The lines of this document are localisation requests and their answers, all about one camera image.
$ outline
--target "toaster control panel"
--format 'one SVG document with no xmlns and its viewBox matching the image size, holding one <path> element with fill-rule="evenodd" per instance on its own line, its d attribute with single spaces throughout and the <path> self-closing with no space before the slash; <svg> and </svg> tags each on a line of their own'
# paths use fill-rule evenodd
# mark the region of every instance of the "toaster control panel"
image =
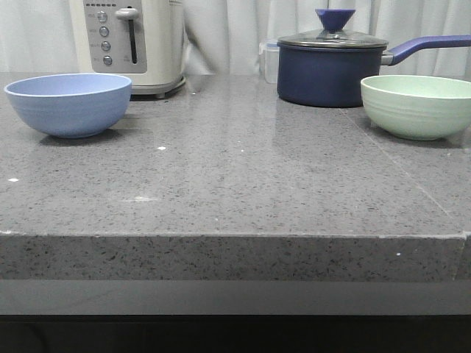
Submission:
<svg viewBox="0 0 471 353">
<path fill-rule="evenodd" d="M 83 1 L 92 68 L 112 74 L 147 71 L 141 0 Z"/>
</svg>

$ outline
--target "bowl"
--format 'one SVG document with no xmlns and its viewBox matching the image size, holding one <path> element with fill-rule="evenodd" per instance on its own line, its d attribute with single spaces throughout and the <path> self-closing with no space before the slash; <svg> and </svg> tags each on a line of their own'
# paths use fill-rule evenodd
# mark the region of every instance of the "bowl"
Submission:
<svg viewBox="0 0 471 353">
<path fill-rule="evenodd" d="M 22 79 L 4 91 L 33 129 L 60 138 L 84 138 L 123 117 L 131 80 L 114 74 L 58 74 Z"/>
<path fill-rule="evenodd" d="M 369 118 L 399 138 L 435 140 L 471 124 L 471 82 L 434 76 L 380 75 L 361 80 Z"/>
</svg>

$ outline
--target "white speck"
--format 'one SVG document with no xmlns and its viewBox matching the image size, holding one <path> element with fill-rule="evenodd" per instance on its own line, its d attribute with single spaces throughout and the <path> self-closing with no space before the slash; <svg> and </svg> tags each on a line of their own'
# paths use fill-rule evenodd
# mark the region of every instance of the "white speck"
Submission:
<svg viewBox="0 0 471 353">
<path fill-rule="evenodd" d="M 146 196 L 136 196 L 131 200 L 123 200 L 123 202 L 149 202 L 149 201 L 160 201 L 157 198 L 146 197 Z"/>
</svg>

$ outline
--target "white toaster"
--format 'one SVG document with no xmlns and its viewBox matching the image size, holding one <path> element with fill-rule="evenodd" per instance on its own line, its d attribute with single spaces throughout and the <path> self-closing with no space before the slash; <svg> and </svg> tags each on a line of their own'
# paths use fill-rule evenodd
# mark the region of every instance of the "white toaster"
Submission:
<svg viewBox="0 0 471 353">
<path fill-rule="evenodd" d="M 69 0 L 80 72 L 122 74 L 133 94 L 185 83 L 183 5 L 177 0 Z"/>
</svg>

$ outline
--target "blue bowl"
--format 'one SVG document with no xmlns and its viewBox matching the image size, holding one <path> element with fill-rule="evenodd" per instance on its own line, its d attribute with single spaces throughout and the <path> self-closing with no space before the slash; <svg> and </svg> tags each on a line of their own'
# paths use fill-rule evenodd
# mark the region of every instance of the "blue bowl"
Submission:
<svg viewBox="0 0 471 353">
<path fill-rule="evenodd" d="M 123 117 L 131 80 L 114 74 L 60 74 L 22 79 L 4 91 L 33 129 L 60 138 L 85 138 Z"/>
</svg>

